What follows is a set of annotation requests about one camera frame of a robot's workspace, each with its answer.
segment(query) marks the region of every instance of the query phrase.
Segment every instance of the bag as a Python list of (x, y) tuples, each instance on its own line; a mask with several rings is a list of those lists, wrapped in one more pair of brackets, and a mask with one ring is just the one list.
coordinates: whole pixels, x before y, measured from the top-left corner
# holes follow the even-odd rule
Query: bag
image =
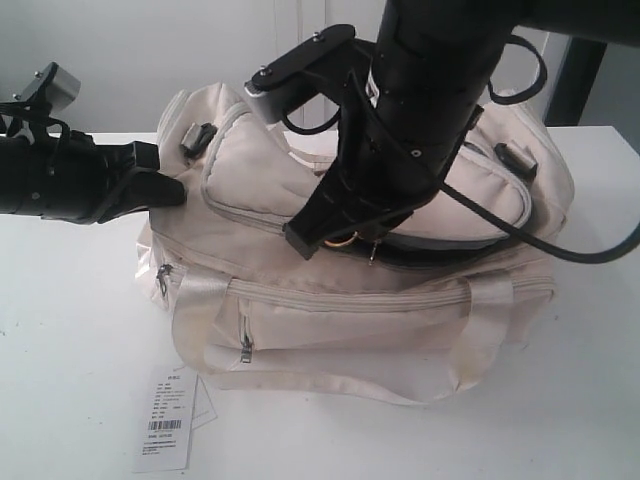
[[(197, 159), (193, 125), (217, 133)], [(154, 209), (139, 239), (138, 280), (173, 313), (185, 363), (219, 388), (308, 390), (424, 404), (476, 385), (503, 342), (524, 342), (554, 293), (550, 258), (509, 243), (472, 262), (391, 265), (320, 249), (305, 261), (282, 225), (333, 160), (289, 145), (228, 86), (180, 92), (158, 129), (161, 173), (188, 188)], [(537, 162), (523, 180), (494, 153), (505, 143)], [(494, 104), (460, 150), (448, 182), (485, 208), (554, 240), (573, 199), (567, 167), (526, 105)], [(439, 194), (390, 234), (404, 249), (481, 249), (505, 235)]]

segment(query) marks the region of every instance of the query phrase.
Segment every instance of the barcode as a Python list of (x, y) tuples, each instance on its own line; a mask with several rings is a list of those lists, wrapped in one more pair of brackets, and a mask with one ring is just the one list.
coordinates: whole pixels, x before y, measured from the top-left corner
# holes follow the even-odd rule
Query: barcode
[(182, 420), (156, 420), (149, 422), (149, 430), (175, 430), (182, 426)]

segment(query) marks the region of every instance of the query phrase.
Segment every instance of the bag strap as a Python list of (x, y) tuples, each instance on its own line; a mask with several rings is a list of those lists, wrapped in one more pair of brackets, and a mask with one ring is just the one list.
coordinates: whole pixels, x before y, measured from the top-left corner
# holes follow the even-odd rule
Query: bag strap
[(425, 402), (349, 376), (322, 372), (234, 371), (240, 363), (235, 348), (216, 347), (216, 366), (211, 366), (205, 359), (211, 325), (222, 310), (230, 282), (229, 275), (201, 267), (190, 268), (182, 280), (172, 335), (176, 351), (186, 365), (223, 389), (349, 394), (397, 405), (426, 405), (479, 383), (506, 337), (514, 299), (513, 284), (506, 273), (476, 275), (468, 279), (471, 309), (469, 321), (449, 355), (451, 386)]

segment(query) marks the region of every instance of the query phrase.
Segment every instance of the white table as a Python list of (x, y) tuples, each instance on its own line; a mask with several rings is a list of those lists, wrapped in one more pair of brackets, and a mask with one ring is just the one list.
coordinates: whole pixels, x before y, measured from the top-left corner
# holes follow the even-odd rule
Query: white table
[[(553, 129), (577, 198), (561, 241), (595, 250), (640, 213), (640, 160), (612, 128)], [(96, 135), (99, 142), (149, 139)], [(125, 479), (153, 366), (179, 363), (169, 317), (134, 285), (139, 214), (77, 227), (0, 218), (0, 478)], [(427, 410), (213, 391), (190, 468), (145, 478), (636, 479), (640, 252), (557, 263), (530, 346)]]

